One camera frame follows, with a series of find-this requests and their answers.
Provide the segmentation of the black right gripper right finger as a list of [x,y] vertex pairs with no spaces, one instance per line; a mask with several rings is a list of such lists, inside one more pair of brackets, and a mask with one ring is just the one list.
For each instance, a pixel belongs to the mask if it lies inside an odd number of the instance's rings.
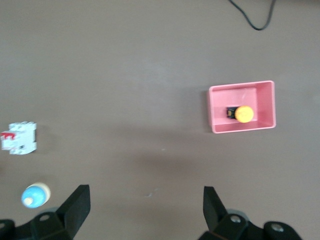
[[201,240],[300,240],[290,225],[268,221],[262,228],[239,211],[227,211],[212,186],[203,189],[203,215],[208,227]]

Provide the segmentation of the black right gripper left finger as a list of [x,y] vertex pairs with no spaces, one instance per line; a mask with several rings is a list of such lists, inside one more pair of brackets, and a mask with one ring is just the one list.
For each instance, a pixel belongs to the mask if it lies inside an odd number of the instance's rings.
[[72,240],[91,210],[90,186],[79,185],[54,212],[43,212],[16,226],[11,219],[0,221],[2,240]]

